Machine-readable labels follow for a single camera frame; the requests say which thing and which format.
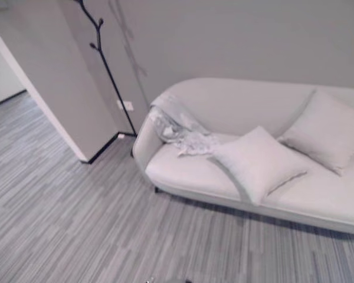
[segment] sofa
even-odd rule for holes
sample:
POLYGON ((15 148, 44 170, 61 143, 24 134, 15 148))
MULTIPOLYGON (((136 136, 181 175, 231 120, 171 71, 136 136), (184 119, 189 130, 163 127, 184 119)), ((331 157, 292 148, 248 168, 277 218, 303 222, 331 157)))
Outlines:
MULTIPOLYGON (((275 138, 280 136, 302 113, 315 88, 354 107, 354 89, 322 85, 196 78, 166 92, 226 143, 259 125, 275 138)), ((178 157, 178 150, 158 137, 149 117, 133 155, 144 177, 173 195, 354 234, 354 155, 343 176, 338 176, 301 154, 310 174, 273 191, 259 206, 240 194, 236 181, 210 156, 178 157)))

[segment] gray throw blanket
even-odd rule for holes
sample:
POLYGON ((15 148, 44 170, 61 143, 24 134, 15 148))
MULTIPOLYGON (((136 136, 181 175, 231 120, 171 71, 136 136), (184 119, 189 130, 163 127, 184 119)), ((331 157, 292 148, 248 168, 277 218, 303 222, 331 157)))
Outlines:
POLYGON ((158 136, 181 151, 178 155, 212 153, 218 140, 172 94, 163 93, 151 103, 149 117, 158 136))

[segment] coat rack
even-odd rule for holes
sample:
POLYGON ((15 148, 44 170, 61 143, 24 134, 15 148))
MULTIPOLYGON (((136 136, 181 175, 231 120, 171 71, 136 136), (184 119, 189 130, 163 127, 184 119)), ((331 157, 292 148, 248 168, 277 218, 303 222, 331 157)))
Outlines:
POLYGON ((134 136, 137 136, 136 134, 136 131, 135 131, 135 128, 134 128, 134 125, 132 124, 132 121, 130 119, 130 116, 129 116, 129 113, 127 112, 127 109, 126 107, 124 106, 124 102, 123 102, 123 99, 122 99, 122 96, 120 95, 119 93, 119 90, 118 90, 118 87, 117 87, 117 84, 116 82, 114 81, 114 77, 113 77, 113 74, 112 74, 112 71, 110 71, 110 68, 109 68, 109 65, 106 61, 106 58, 105 58, 105 55, 104 55, 104 52, 102 50, 102 46, 101 46, 101 27, 103 26, 104 24, 104 20, 103 18, 100 18, 98 22, 96 22, 94 20, 94 18, 92 17, 92 15, 89 13, 89 11, 87 10, 87 8, 85 7, 84 5, 84 0, 73 0, 77 3, 80 4, 80 7, 81 9, 83 10, 84 14, 87 16, 87 18, 90 20, 90 22, 94 25, 94 28, 96 29, 96 36, 97 36, 97 43, 94 44, 93 42, 89 43, 89 46, 92 47, 92 49, 96 50, 100 56, 101 56, 101 59, 102 59, 102 62, 104 63, 104 66, 105 66, 105 69, 107 71, 107 74, 109 75, 110 77, 110 81, 112 82, 113 84, 113 87, 117 93, 117 96, 118 96, 118 99, 120 101, 120 104, 122 105, 122 108, 124 110, 124 113, 126 114, 126 117, 127 117, 127 120, 129 121, 130 123, 130 126, 131 126, 131 129, 132 129, 132 132, 134 134, 134 136))

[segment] floor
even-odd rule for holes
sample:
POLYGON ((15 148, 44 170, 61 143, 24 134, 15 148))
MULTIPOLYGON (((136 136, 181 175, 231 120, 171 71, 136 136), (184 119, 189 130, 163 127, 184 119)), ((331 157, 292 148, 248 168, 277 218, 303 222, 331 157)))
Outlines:
POLYGON ((0 282, 354 282, 354 236, 154 194, 132 143, 81 164, 27 95, 0 106, 0 282))

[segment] black baseboard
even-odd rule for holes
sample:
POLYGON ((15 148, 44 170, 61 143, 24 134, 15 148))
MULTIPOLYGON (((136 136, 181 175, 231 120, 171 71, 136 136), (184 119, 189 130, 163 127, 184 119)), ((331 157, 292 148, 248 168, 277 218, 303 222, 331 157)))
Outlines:
POLYGON ((134 134, 124 133, 124 132, 119 131, 90 160, 88 160, 88 161, 81 160, 80 162, 82 162, 82 164, 92 164, 118 138, 119 134, 124 134, 126 136, 135 137, 134 134))
POLYGON ((26 93, 26 90, 21 90, 20 92, 14 94, 14 95, 12 95, 12 96, 9 96, 8 98, 6 98, 6 99, 0 101, 0 104, 3 104, 4 102, 7 102, 9 99, 12 99, 12 98, 14 98, 14 97, 16 97, 16 96, 19 96, 20 94, 23 94, 23 93, 26 93))
POLYGON ((125 133, 123 131, 119 131, 118 134, 124 134, 125 136, 129 136, 129 137, 137 137, 137 134, 125 133))

